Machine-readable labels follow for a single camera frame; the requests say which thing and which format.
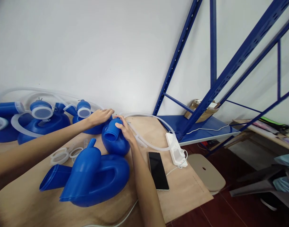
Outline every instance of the white power strip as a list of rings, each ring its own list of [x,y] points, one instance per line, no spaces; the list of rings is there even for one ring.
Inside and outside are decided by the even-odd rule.
[[[172,144],[173,137],[174,137],[173,134],[168,133],[168,132],[166,133],[167,144],[169,146]],[[179,145],[176,138],[175,138],[175,140],[176,140],[176,142],[175,142],[174,146],[170,149],[170,154],[172,157],[173,164],[176,166],[181,165],[182,167],[187,167],[188,163],[184,162],[185,161],[184,151],[183,151],[183,149],[180,148],[180,145]]]

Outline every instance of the hand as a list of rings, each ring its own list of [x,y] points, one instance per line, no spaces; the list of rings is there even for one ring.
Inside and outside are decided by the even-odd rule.
[[[114,117],[118,117],[121,119],[122,124],[115,123],[115,126],[119,129],[121,129],[123,136],[126,138],[126,140],[129,143],[136,143],[135,136],[133,135],[128,123],[126,122],[126,119],[122,115],[116,115]]]
[[[94,127],[106,122],[111,115],[114,113],[112,109],[105,110],[96,110],[93,114],[91,114],[86,119],[89,121],[89,124]]]

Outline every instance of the blue metal shelf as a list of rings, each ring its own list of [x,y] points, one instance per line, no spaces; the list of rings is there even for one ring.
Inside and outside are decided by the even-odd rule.
[[[183,115],[165,115],[165,116],[158,116],[164,121],[166,121],[175,131],[176,137],[178,138],[182,129],[182,126],[187,123],[188,119],[186,119]],[[193,130],[196,130],[198,128],[204,128],[204,129],[215,129],[218,130],[221,127],[226,126],[227,124],[223,123],[222,121],[218,120],[215,117],[210,117],[209,119],[194,124],[190,132]],[[227,136],[234,136],[240,133],[238,130],[227,126],[219,131],[212,131],[212,130],[202,130],[199,129],[195,132],[192,132],[190,134],[186,134],[183,139],[179,140],[180,145],[187,145],[191,143],[198,143],[203,142],[207,140],[211,140],[214,138],[220,138],[220,137],[227,137]]]
[[[239,133],[239,131],[231,128],[230,126],[221,129],[220,131],[208,131],[208,130],[198,130],[196,132],[193,132],[191,134],[187,134],[188,132],[198,129],[198,128],[208,128],[208,129],[219,129],[226,124],[221,122],[220,120],[210,117],[208,120],[201,122],[201,123],[195,123],[200,116],[205,112],[205,110],[208,108],[208,106],[211,104],[211,102],[214,100],[214,98],[219,94],[219,92],[224,88],[224,86],[227,84],[227,82],[232,78],[232,76],[236,73],[236,71],[239,69],[239,67],[243,64],[243,62],[247,59],[247,57],[250,55],[250,53],[255,49],[255,47],[258,45],[258,43],[262,40],[262,38],[265,36],[265,34],[269,31],[269,29],[273,26],[273,24],[278,20],[278,18],[282,15],[282,13],[285,11],[285,9],[289,6],[289,0],[273,0],[270,6],[267,8],[265,13],[262,15],[258,23],[255,25],[253,30],[250,32],[250,34],[247,36],[243,44],[240,46],[238,51],[235,53],[233,58],[230,60],[228,65],[225,67],[223,72],[220,74],[220,76],[217,79],[217,30],[216,30],[216,0],[210,0],[210,48],[211,48],[211,88],[208,91],[208,93],[205,95],[202,102],[199,104],[197,109],[195,111],[191,110],[188,106],[185,104],[179,102],[174,97],[171,97],[166,93],[167,88],[169,86],[169,83],[171,81],[171,78],[174,74],[175,68],[177,66],[178,60],[182,54],[183,47],[185,45],[185,42],[187,40],[187,37],[189,35],[190,29],[192,28],[192,25],[194,23],[194,20],[196,18],[196,15],[199,11],[200,5],[202,3],[202,0],[193,0],[190,12],[188,14],[187,20],[185,22],[185,25],[183,27],[181,37],[179,39],[178,45],[176,47],[176,51],[174,53],[172,62],[170,64],[168,73],[166,75],[166,78],[164,80],[162,89],[160,91],[156,106],[154,108],[153,115],[157,115],[159,108],[162,104],[162,101],[164,97],[166,96],[176,104],[180,105],[184,109],[188,110],[192,113],[192,116],[189,120],[187,120],[182,115],[172,115],[172,116],[159,116],[163,120],[165,120],[174,130],[177,134],[177,139],[180,143],[187,143],[190,141],[193,141],[194,143],[198,143],[201,141],[206,141],[209,139],[212,139],[213,137],[219,138],[219,136],[223,135],[231,135],[229,139],[227,139],[222,144],[228,142],[231,140],[234,135]],[[228,101],[228,97],[236,90],[236,88],[244,81],[244,79],[250,74],[250,72],[259,64],[259,62],[267,55],[267,53],[276,45],[278,44],[278,91],[277,91],[277,101],[274,102],[271,106],[269,106],[264,111],[259,111],[252,109],[250,107],[246,107],[244,105],[229,101],[233,104],[239,105],[244,108],[251,109],[253,111],[256,111],[260,113],[257,117],[255,117],[252,121],[247,123],[245,126],[241,128],[240,131],[245,130],[250,124],[252,124],[254,121],[259,119],[261,116],[266,114],[268,111],[270,111],[272,108],[274,108],[276,105],[278,105],[280,102],[285,100],[289,97],[289,92],[287,92],[284,96],[281,97],[281,37],[286,33],[286,31],[289,29],[289,21],[285,24],[285,26],[281,29],[281,31],[274,37],[274,39],[269,43],[269,45],[264,49],[264,51],[260,54],[260,56],[252,63],[252,65],[246,70],[246,72],[240,77],[240,79],[237,81],[237,83],[230,89],[230,91],[224,96],[224,98],[221,100],[220,105],[223,104],[223,102]]]

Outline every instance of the white wall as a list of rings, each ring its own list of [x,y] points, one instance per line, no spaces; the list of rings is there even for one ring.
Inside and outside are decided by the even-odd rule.
[[[218,76],[271,2],[217,1]],[[0,1],[0,91],[13,86],[55,89],[116,112],[152,113],[191,3]],[[216,101],[288,18],[289,7]],[[210,88],[209,29],[209,1],[203,0],[167,92],[186,105],[203,98]],[[282,59],[284,93],[289,88],[289,34],[282,40]],[[276,64],[276,50],[272,50],[230,100],[263,110],[276,98]],[[5,100],[22,99],[22,95],[26,94],[11,93]],[[159,111],[160,115],[183,113],[167,98]],[[225,103],[215,116],[228,122],[255,115]],[[289,124],[289,99],[267,116]]]
[[[191,3],[1,0],[0,91],[55,89],[152,113]]]

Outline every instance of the person's left hand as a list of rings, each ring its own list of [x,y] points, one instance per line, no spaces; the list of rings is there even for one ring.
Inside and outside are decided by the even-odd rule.
[[[86,119],[88,119],[92,127],[94,127],[96,125],[100,125],[106,122],[113,113],[114,113],[114,110],[112,109],[96,110],[93,114],[91,114]]]

